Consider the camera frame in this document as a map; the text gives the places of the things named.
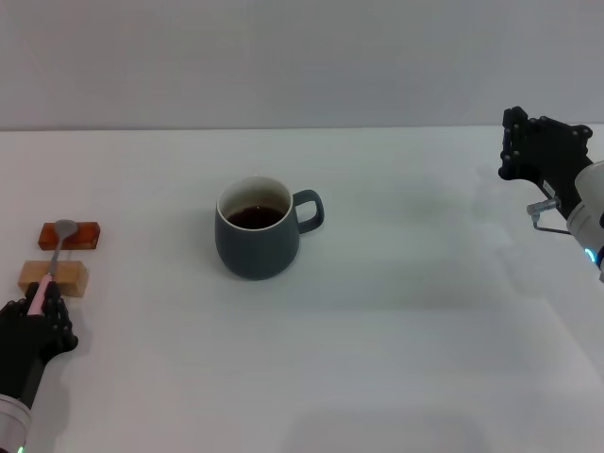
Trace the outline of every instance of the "pink object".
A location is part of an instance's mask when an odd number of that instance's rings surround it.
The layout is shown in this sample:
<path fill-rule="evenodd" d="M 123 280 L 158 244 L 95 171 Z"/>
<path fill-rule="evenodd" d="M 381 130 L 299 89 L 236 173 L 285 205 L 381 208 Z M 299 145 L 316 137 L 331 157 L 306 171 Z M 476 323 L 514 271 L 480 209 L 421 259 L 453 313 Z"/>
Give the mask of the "pink object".
<path fill-rule="evenodd" d="M 34 298 L 31 301 L 27 316 L 32 314 L 42 314 L 42 306 L 44 305 L 44 299 L 46 298 L 46 288 L 48 287 L 48 283 L 51 281 L 53 281 L 53 277 L 50 274 L 46 274 L 44 277 L 42 277 L 42 280 L 40 280 L 40 287 L 38 288 L 38 291 L 36 291 L 36 295 L 34 295 Z"/>

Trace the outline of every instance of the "light wooden block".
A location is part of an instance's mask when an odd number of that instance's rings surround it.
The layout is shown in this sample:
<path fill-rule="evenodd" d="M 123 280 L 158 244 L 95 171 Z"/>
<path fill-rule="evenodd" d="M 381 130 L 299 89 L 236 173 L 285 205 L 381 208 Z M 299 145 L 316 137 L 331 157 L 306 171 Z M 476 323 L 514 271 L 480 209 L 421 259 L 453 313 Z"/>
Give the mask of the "light wooden block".
<path fill-rule="evenodd" d="M 50 261 L 26 261 L 19 276 L 19 287 L 25 292 L 29 283 L 40 281 L 48 272 Z M 83 297 L 88 284 L 88 271 L 82 261 L 59 261 L 55 281 L 61 295 Z"/>

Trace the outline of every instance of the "white wall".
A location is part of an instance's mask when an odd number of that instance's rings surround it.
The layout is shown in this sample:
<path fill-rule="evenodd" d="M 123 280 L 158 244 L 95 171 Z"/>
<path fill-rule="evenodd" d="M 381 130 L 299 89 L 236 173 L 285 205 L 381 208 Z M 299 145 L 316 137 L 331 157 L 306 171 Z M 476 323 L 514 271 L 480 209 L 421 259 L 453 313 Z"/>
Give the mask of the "white wall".
<path fill-rule="evenodd" d="M 0 128 L 604 122 L 598 0 L 0 0 Z"/>

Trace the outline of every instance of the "mug handle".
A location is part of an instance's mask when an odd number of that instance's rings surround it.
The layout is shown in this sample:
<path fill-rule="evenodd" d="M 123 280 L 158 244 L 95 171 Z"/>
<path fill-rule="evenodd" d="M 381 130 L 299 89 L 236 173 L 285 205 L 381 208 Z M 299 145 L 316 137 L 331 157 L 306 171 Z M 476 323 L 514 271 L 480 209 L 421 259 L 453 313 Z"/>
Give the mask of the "mug handle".
<path fill-rule="evenodd" d="M 314 201 L 314 204 L 317 207 L 317 213 L 314 214 L 314 217 L 312 217 L 311 219 L 298 224 L 298 230 L 300 231 L 300 234 L 308 233 L 309 231 L 317 229 L 323 224 L 323 221 L 325 220 L 323 202 L 321 201 L 321 197 L 317 192 L 307 190 L 294 193 L 294 207 L 303 205 L 304 203 L 308 203 L 309 201 Z"/>

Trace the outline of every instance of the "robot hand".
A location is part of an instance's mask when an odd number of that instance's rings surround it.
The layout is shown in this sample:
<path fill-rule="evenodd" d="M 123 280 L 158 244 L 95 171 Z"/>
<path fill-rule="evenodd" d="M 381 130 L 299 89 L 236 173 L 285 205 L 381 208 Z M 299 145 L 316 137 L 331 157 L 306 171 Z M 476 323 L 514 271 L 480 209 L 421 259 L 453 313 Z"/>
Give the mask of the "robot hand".
<path fill-rule="evenodd" d="M 46 289 L 43 315 L 27 315 L 38 287 L 31 283 L 24 299 L 0 310 L 0 453 L 16 453 L 25 444 L 29 410 L 46 364 L 77 347 L 56 282 Z"/>

